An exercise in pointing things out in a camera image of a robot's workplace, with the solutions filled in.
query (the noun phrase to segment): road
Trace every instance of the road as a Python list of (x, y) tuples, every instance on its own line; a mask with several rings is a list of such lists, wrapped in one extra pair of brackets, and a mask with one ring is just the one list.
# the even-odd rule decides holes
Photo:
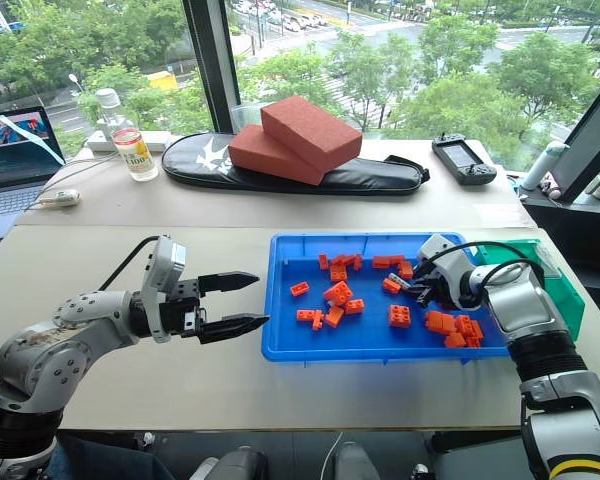
[[(312, 11), (323, 15), (330, 25), (318, 29), (308, 28), (306, 31), (298, 33), (285, 30), (280, 31), (279, 25), (267, 24), (265, 31), (265, 49), (262, 50), (253, 62), (261, 61), (268, 56), (277, 54), (279, 50), (293, 48), (305, 45), (309, 40), (315, 40), (318, 50), (326, 54), (335, 43), (335, 26), (345, 26), (347, 22), (347, 12), (345, 9), (323, 4), (314, 0), (295, 0), (297, 6), (307, 11)], [(255, 34), (257, 32), (257, 23), (254, 17), (249, 15), (240, 15), (247, 32)], [(384, 43), (389, 32), (405, 36), (410, 42), (417, 45), (418, 38), (426, 28), (425, 24), (413, 22), (400, 22), (387, 24), (386, 22), (367, 15), (352, 12), (349, 17), (349, 25), (352, 31), (363, 33), (366, 40), (373, 46)], [(552, 27), (549, 34), (565, 43), (580, 42), (585, 35), (588, 27)], [(492, 62), (500, 61), (503, 51), (516, 48), (525, 41), (525, 38), (532, 33), (544, 31), (543, 28), (537, 29), (502, 29), (498, 34), (495, 48), (487, 50), (479, 70), (486, 70), (486, 66)], [(338, 81), (331, 81), (330, 89), (334, 96), (341, 98), (342, 102), (349, 101), (342, 97)], [(93, 132), (93, 127), (87, 122), (82, 113), (77, 109), (74, 99), (71, 95), (71, 89), (67, 89), (56, 99), (54, 103), (61, 103), (58, 106), (48, 106), (48, 114), (54, 128), (61, 128), (65, 132), (82, 132), (85, 138)], [(552, 127), (551, 136), (555, 140), (564, 140), (570, 133), (570, 128), (564, 125), (555, 124)]]

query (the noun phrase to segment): white thermos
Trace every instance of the white thermos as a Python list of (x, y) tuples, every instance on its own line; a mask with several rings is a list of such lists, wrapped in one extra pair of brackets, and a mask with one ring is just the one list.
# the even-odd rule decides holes
[(527, 173), (527, 176), (524, 177), (524, 181), (520, 186), (525, 190), (533, 190), (536, 188), (546, 173), (558, 163), (562, 152), (567, 149), (569, 149), (569, 145), (562, 142), (550, 142), (549, 145), (547, 145), (547, 148), (544, 149), (535, 161), (533, 167), (531, 167), (531, 170)]

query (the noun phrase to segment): yellow stripe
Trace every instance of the yellow stripe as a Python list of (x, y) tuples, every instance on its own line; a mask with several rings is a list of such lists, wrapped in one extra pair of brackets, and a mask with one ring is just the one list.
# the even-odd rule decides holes
[(549, 480), (553, 480), (562, 472), (570, 468), (589, 468), (591, 470), (600, 471), (600, 462), (594, 460), (567, 460), (553, 467), (553, 470), (551, 470), (551, 473), (549, 474)]

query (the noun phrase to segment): gray robot arm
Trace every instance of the gray robot arm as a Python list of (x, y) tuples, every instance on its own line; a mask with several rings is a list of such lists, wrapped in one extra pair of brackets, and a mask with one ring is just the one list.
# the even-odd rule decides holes
[[(106, 287), (148, 241), (155, 241), (142, 288)], [(62, 412), (100, 357), (143, 337), (197, 336), (201, 343), (237, 337), (261, 326), (264, 315), (239, 314), (207, 323), (200, 298), (237, 290), (258, 278), (230, 272), (180, 280), (185, 249), (169, 237), (142, 242), (99, 290), (59, 305), (48, 320), (25, 328), (0, 349), (0, 478), (37, 478), (55, 446)]]
[(535, 272), (539, 266), (521, 260), (476, 267), (454, 247), (441, 235), (423, 245), (412, 295), (423, 306), (430, 300), (450, 309), (486, 304), (522, 381), (521, 433), (532, 473), (539, 480), (599, 479), (600, 380), (576, 353), (542, 272)]

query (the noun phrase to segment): bottle label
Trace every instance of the bottle label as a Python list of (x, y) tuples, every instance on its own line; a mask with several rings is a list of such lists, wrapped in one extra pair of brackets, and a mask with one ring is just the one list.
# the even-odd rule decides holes
[(142, 140), (134, 143), (131, 149), (119, 150), (131, 172), (144, 173), (154, 168), (151, 154)]

